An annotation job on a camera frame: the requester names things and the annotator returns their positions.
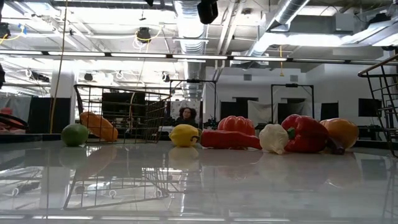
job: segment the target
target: air duct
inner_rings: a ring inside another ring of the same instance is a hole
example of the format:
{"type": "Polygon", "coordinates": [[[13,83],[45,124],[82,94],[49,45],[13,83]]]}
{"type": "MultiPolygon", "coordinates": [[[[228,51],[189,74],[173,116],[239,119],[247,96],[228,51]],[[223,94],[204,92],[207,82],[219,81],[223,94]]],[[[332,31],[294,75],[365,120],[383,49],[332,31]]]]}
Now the air duct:
{"type": "MultiPolygon", "coordinates": [[[[205,36],[205,26],[200,22],[198,14],[198,1],[175,1],[175,12],[177,13],[178,35],[181,38],[181,50],[184,54],[204,54],[205,42],[202,39],[205,36]]],[[[198,62],[184,62],[184,78],[200,79],[205,78],[205,64],[198,62]]],[[[183,90],[187,90],[186,97],[201,97],[202,84],[183,84],[183,90]]]]}
{"type": "MultiPolygon", "coordinates": [[[[53,7],[65,7],[65,0],[9,0],[9,2],[23,2],[23,3],[47,3],[53,7]]],[[[130,1],[130,0],[73,0],[68,1],[68,7],[92,7],[105,9],[141,9],[141,10],[163,10],[174,11],[171,0],[155,0],[153,6],[149,6],[144,1],[130,1]]]]}
{"type": "Polygon", "coordinates": [[[267,32],[282,25],[289,26],[290,22],[292,22],[309,1],[310,0],[281,0],[278,3],[274,17],[266,22],[265,33],[251,46],[246,55],[253,57],[262,56],[272,44],[270,40],[273,39],[273,36],[270,36],[267,32]]]}

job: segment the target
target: white curtain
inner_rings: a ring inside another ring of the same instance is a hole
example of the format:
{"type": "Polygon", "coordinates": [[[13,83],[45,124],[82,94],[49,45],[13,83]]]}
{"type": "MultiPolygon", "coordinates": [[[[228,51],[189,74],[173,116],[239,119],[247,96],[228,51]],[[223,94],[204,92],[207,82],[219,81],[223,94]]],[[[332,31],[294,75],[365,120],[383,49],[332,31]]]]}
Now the white curtain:
{"type": "MultiPolygon", "coordinates": [[[[315,103],[315,119],[321,118],[321,103],[315,103]]],[[[312,117],[312,103],[295,103],[294,113],[312,117]]],[[[253,122],[254,126],[259,123],[268,123],[271,119],[271,104],[259,103],[257,101],[248,101],[248,118],[253,122]]],[[[278,103],[274,103],[274,122],[278,120],[278,103]]]]}

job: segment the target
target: woman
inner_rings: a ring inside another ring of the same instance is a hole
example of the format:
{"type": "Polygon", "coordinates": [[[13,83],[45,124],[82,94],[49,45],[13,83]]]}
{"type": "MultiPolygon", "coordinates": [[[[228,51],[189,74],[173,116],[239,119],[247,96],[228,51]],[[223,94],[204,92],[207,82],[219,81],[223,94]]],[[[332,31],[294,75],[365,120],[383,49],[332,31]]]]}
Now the woman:
{"type": "Polygon", "coordinates": [[[194,127],[198,127],[198,124],[195,122],[195,118],[197,117],[197,111],[193,108],[181,108],[180,109],[180,117],[175,121],[175,126],[179,124],[189,124],[194,127]]]}

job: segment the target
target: green lime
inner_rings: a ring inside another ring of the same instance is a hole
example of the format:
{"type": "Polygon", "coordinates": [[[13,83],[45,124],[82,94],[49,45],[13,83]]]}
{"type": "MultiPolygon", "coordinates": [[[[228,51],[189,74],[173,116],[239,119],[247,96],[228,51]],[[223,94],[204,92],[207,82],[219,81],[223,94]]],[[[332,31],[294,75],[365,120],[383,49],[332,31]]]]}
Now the green lime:
{"type": "Polygon", "coordinates": [[[61,133],[61,140],[70,147],[83,144],[88,139],[88,129],[81,124],[69,124],[61,133]]]}

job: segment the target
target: red object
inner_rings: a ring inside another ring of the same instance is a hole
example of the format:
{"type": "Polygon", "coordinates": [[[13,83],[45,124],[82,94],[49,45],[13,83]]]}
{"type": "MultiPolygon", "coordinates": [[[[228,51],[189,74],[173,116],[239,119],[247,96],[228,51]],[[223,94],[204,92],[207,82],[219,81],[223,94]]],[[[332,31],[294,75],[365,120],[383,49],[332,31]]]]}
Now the red object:
{"type": "MultiPolygon", "coordinates": [[[[12,115],[12,109],[11,108],[2,108],[0,110],[0,114],[12,115]]],[[[9,132],[9,131],[20,130],[19,128],[11,126],[12,123],[16,124],[16,126],[23,126],[22,123],[14,120],[14,119],[7,119],[7,120],[9,121],[9,124],[4,124],[4,123],[0,122],[1,132],[9,132]]]]}
{"type": "Polygon", "coordinates": [[[246,119],[242,116],[229,116],[224,118],[218,124],[218,130],[224,131],[240,131],[244,134],[248,134],[250,136],[254,134],[254,126],[253,122],[249,119],[246,119]]]}
{"type": "Polygon", "coordinates": [[[328,130],[309,116],[290,115],[282,122],[282,127],[289,134],[285,146],[288,152],[320,152],[326,147],[328,130]]]}
{"type": "Polygon", "coordinates": [[[260,140],[257,137],[239,131],[203,130],[200,144],[203,147],[212,147],[214,149],[241,149],[242,147],[262,149],[260,140]]]}

